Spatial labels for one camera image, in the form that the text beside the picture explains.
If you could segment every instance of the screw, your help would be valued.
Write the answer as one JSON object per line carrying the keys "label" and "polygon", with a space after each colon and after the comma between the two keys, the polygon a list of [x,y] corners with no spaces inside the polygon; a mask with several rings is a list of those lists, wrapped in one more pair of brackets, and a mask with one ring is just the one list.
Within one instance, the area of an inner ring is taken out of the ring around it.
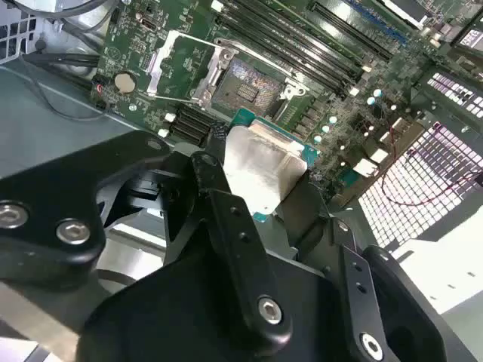
{"label": "screw", "polygon": [[152,149],[157,149],[157,150],[160,150],[160,149],[161,149],[161,147],[162,147],[162,146],[161,146],[161,143],[159,143],[159,142],[158,142],[157,140],[155,140],[155,139],[150,139],[150,140],[148,140],[147,145],[148,145],[149,147],[151,147]]}
{"label": "screw", "polygon": [[91,236],[89,228],[78,220],[67,220],[62,222],[56,231],[57,237],[64,243],[80,245]]}
{"label": "screw", "polygon": [[221,56],[224,60],[231,60],[233,58],[233,53],[230,51],[222,51]]}
{"label": "screw", "polygon": [[16,204],[0,204],[0,229],[15,229],[27,222],[29,214]]}
{"label": "screw", "polygon": [[361,343],[364,350],[375,360],[383,360],[383,349],[379,342],[370,334],[361,333]]}
{"label": "screw", "polygon": [[346,223],[340,221],[340,220],[337,220],[337,224],[339,225],[340,229],[345,231],[345,232],[348,232],[349,231],[349,227],[347,226]]}
{"label": "screw", "polygon": [[258,301],[258,311],[263,319],[270,324],[281,322],[281,309],[273,299],[261,298]]}
{"label": "screw", "polygon": [[208,153],[204,153],[202,155],[202,160],[209,164],[210,166],[216,166],[217,165],[217,159],[213,157],[212,155],[209,155]]}
{"label": "screw", "polygon": [[211,93],[208,90],[205,90],[202,95],[203,102],[210,102],[211,101]]}

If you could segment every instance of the green circuit board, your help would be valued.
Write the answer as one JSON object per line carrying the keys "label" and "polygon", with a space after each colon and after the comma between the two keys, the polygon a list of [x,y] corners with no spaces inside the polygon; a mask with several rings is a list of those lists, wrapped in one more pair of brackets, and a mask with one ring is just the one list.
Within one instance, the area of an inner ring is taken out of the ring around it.
{"label": "green circuit board", "polygon": [[[430,66],[473,76],[447,57],[448,49],[432,35],[443,26],[465,26],[481,5],[408,2],[427,11],[422,29],[376,0],[133,0],[119,5],[111,20],[92,97],[155,132],[177,112],[229,123],[237,108],[251,109],[318,150],[313,174],[330,189],[330,198],[337,191],[332,186],[343,187],[348,178],[340,158],[364,142],[366,132],[385,128],[387,117],[408,118],[411,88]],[[149,65],[173,30],[195,39],[175,41],[161,62],[155,94],[149,93]],[[219,39],[237,41],[263,60],[239,51],[220,77],[210,106],[200,106],[193,97]],[[133,91],[116,87],[113,79],[123,72],[132,77]],[[303,95],[279,99],[287,74],[306,87]],[[376,89],[382,92],[379,113],[368,105]],[[185,126],[170,137],[183,139]],[[176,122],[170,127],[176,128]]]}

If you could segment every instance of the red wire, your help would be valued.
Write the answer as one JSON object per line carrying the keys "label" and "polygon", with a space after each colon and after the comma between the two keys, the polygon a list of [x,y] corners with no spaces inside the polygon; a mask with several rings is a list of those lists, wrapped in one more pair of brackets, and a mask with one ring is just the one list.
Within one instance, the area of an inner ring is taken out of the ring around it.
{"label": "red wire", "polygon": [[[394,158],[394,162],[396,162],[396,154],[395,154],[395,143],[394,143],[394,137],[392,135],[392,127],[389,126],[389,134],[391,136],[391,145],[392,145],[392,153],[393,153],[393,158]],[[390,202],[392,202],[393,204],[396,204],[396,205],[399,205],[399,206],[409,206],[409,207],[414,207],[414,206],[422,206],[422,205],[425,205],[425,204],[428,204],[434,200],[436,200],[437,198],[440,198],[444,193],[446,193],[448,190],[452,190],[453,187],[455,187],[456,185],[459,185],[461,183],[461,181],[463,180],[469,180],[469,179],[472,179],[474,177],[474,175],[479,175],[481,172],[469,172],[467,173],[466,175],[463,175],[461,176],[459,179],[457,179],[455,182],[451,183],[450,185],[446,186],[446,189],[442,190],[439,194],[437,194],[436,196],[432,197],[432,198],[427,198],[426,200],[422,200],[422,201],[419,201],[417,203],[405,203],[405,202],[399,202],[399,201],[396,201],[392,198],[390,198],[387,194],[386,194],[386,189],[384,188],[385,184],[386,184],[386,176],[387,176],[387,173],[389,171],[390,168],[387,169],[387,171],[384,173],[383,175],[383,178],[382,178],[382,181],[381,181],[381,185],[380,185],[380,188],[381,190],[383,191],[383,194],[384,194],[384,197],[386,197],[387,200],[389,200]]]}

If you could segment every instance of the cable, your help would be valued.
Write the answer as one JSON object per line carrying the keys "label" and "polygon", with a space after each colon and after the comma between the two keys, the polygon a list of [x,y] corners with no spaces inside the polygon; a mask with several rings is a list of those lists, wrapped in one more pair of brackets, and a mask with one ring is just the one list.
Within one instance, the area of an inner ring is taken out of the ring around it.
{"label": "cable", "polygon": [[90,39],[86,34],[84,34],[77,26],[69,23],[68,21],[62,19],[61,20],[63,23],[63,30],[67,32],[68,34],[75,36],[77,39],[82,41],[84,44],[86,44],[91,50],[99,53],[102,49],[102,46],[98,43],[96,43],[94,40]]}
{"label": "cable", "polygon": [[[396,159],[397,159],[396,153],[395,153],[395,142],[394,142],[392,127],[390,127],[390,125],[389,125],[389,135],[391,136],[392,156],[393,156],[393,160],[394,160],[392,164],[395,164]],[[436,199],[440,198],[442,195],[444,195],[447,191],[452,190],[453,187],[455,187],[456,185],[459,185],[462,181],[468,181],[470,179],[473,179],[473,177],[475,175],[481,174],[481,171],[479,171],[479,172],[478,171],[468,172],[466,175],[462,175],[459,179],[457,179],[456,181],[454,181],[450,185],[446,186],[445,189],[441,190],[437,195],[433,196],[432,198],[427,198],[425,200],[418,201],[416,203],[406,203],[406,202],[396,201],[396,200],[394,200],[393,198],[391,198],[387,195],[385,185],[386,185],[386,176],[387,176],[387,173],[389,172],[389,170],[390,170],[390,168],[388,168],[386,170],[386,172],[384,173],[384,175],[381,179],[381,184],[380,184],[380,188],[381,188],[381,191],[383,192],[384,197],[389,202],[392,202],[393,204],[396,204],[396,205],[399,205],[399,206],[408,206],[408,207],[418,207],[418,206],[423,206],[423,205],[426,205],[430,202],[433,202],[434,200],[436,200]]]}
{"label": "cable", "polygon": [[65,66],[84,66],[95,68],[99,63],[98,55],[90,54],[39,54],[31,53],[23,56],[24,60],[34,64],[62,64]]}
{"label": "cable", "polygon": [[32,83],[34,84],[34,87],[36,88],[36,90],[38,91],[38,95],[44,100],[45,105],[53,113],[55,113],[55,114],[57,114],[61,117],[64,117],[66,119],[69,119],[70,121],[97,121],[109,112],[109,104],[108,103],[107,103],[106,109],[104,109],[102,113],[100,113],[99,115],[95,115],[93,117],[82,117],[82,118],[81,117],[75,117],[75,116],[72,116],[72,115],[67,115],[66,113],[63,113],[63,112],[57,110],[54,106],[52,106],[50,100],[48,100],[47,96],[45,95],[44,90],[42,89],[42,86],[38,82],[37,78],[34,76],[33,72],[30,70],[29,64],[24,60],[22,54],[19,56],[19,60],[23,64],[23,66],[25,66],[27,75],[29,76]]}
{"label": "cable", "polygon": [[99,23],[97,23],[96,25],[92,26],[91,28],[87,28],[87,29],[82,29],[82,28],[79,28],[78,26],[75,26],[74,24],[71,24],[69,23],[67,20],[63,19],[63,24],[66,25],[66,23],[69,23],[71,24],[72,26],[75,26],[79,32],[83,32],[83,33],[89,33],[89,32],[95,32],[97,30],[99,30],[100,28],[103,27],[104,23],[109,20],[109,18],[111,17],[112,13],[114,13],[115,9],[118,7],[118,4],[119,4],[119,1],[120,0],[115,0],[113,3],[112,3],[112,6],[111,8],[106,12],[106,15],[104,15],[104,17],[100,20]]}
{"label": "cable", "polygon": [[73,8],[68,8],[57,12],[34,10],[19,2],[16,2],[15,0],[12,0],[11,3],[17,6],[17,8],[19,8],[21,11],[35,17],[44,17],[47,19],[63,19],[65,17],[77,17],[79,15],[83,15],[85,13],[88,13],[89,11],[92,11],[95,8],[98,8],[99,6],[108,1],[109,0],[90,0],[88,2],[85,2],[84,4],[80,4]]}

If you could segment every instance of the motherboard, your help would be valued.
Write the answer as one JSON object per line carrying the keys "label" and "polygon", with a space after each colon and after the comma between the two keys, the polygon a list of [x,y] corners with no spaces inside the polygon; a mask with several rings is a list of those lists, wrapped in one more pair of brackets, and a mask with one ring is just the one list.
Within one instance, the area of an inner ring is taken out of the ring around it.
{"label": "motherboard", "polygon": [[248,109],[317,151],[331,200],[420,134],[411,100],[430,69],[481,84],[482,64],[452,54],[480,19],[473,0],[125,1],[92,98],[198,146]]}

